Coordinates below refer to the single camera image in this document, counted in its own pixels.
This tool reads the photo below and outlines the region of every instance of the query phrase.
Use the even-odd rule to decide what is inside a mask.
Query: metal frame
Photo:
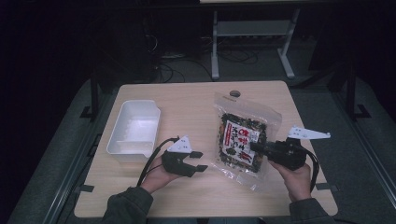
[[[287,77],[290,79],[294,78],[294,73],[290,66],[287,52],[299,14],[300,9],[295,9],[290,21],[218,21],[218,12],[214,11],[213,46],[211,56],[212,79],[219,79],[219,60],[217,48],[218,36],[237,35],[284,35],[286,37],[286,41],[283,47],[278,49],[277,52]]]
[[[110,98],[110,95],[104,94],[102,96],[102,105],[107,105]],[[95,117],[99,120],[106,119],[106,116],[108,116],[107,113],[108,112],[106,110],[101,109],[98,110]],[[64,180],[56,191],[52,204],[50,205],[42,223],[56,223],[56,220],[61,215],[62,208],[64,207],[69,195],[72,193],[72,187],[74,182],[77,181],[78,173],[81,169],[81,163],[85,158],[87,158],[87,155],[90,156],[93,153],[92,143],[97,142],[97,136],[99,133],[102,133],[104,128],[104,124],[100,124],[100,122],[96,121],[91,122],[91,125],[87,128],[87,131],[78,146],[77,154],[71,161]]]

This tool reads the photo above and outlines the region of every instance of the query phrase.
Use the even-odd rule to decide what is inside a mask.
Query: person's right hand
[[[292,202],[312,198],[311,196],[311,167],[305,164],[303,167],[292,171],[273,161],[269,163],[279,171],[285,180],[286,188]]]

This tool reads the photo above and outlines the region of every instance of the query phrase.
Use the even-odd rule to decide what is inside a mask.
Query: person's left hand
[[[161,157],[157,157],[148,169],[148,173],[143,183],[140,185],[141,188],[145,189],[148,193],[165,187],[172,180],[178,179],[181,175],[170,174],[163,168],[163,161]]]

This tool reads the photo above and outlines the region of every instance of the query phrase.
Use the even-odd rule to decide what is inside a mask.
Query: gray sleeve
[[[290,218],[293,224],[335,223],[334,219],[323,210],[320,203],[314,198],[291,203]]]
[[[152,196],[144,189],[128,188],[108,199],[102,223],[146,223],[152,202]]]

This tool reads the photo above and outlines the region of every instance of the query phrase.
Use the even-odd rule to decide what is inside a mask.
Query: plastic bag
[[[265,189],[268,160],[249,143],[274,142],[282,116],[269,106],[215,93],[219,132],[212,165],[254,191]]]

